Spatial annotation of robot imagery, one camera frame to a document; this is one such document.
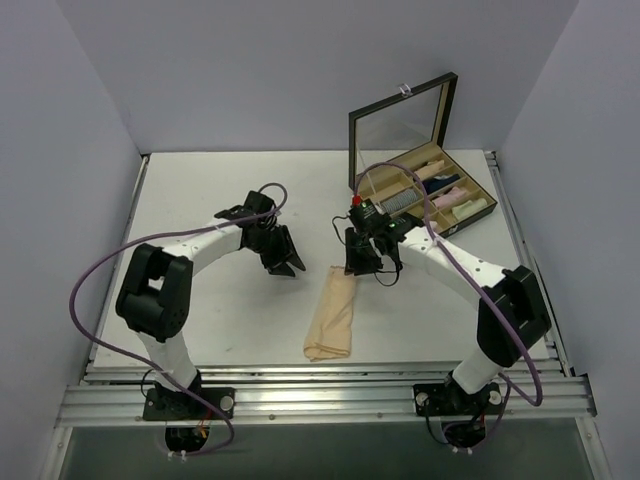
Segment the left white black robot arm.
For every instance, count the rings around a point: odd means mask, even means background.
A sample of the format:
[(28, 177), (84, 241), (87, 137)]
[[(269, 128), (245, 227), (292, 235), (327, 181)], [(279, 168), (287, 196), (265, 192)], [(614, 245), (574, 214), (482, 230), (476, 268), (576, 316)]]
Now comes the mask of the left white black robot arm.
[(251, 190), (243, 204), (214, 215), (223, 221), (222, 227), (209, 223), (166, 247), (144, 242), (131, 255), (115, 311), (159, 367), (154, 388), (179, 419), (194, 417), (202, 405), (201, 375), (182, 333), (194, 276), (242, 249), (258, 254), (271, 275), (293, 277), (306, 269), (288, 227), (278, 223), (275, 208), (263, 189)]

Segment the beige underwear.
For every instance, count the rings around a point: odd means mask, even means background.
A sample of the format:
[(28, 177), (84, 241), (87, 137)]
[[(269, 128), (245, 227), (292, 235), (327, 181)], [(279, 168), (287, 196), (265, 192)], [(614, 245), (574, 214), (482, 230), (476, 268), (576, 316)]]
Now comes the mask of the beige underwear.
[(331, 266), (303, 345), (309, 361), (351, 355), (355, 295), (355, 277), (346, 274), (343, 267)]

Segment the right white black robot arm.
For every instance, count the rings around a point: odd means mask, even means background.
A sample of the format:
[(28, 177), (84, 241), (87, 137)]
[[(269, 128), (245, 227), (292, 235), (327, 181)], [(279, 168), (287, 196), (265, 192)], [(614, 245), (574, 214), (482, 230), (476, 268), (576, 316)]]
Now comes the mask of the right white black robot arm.
[(427, 273), (467, 300), (477, 311), (476, 347), (451, 372), (444, 400), (455, 412), (469, 411), (480, 400), (480, 390), (505, 370), (524, 360), (533, 380), (529, 396), (505, 379), (533, 406), (542, 403), (540, 374), (529, 350), (551, 328), (551, 320), (535, 274), (484, 261), (424, 227), (412, 229), (394, 221), (375, 233), (345, 230), (346, 271), (356, 276), (377, 274), (381, 257), (392, 259), (396, 270), (408, 265)]

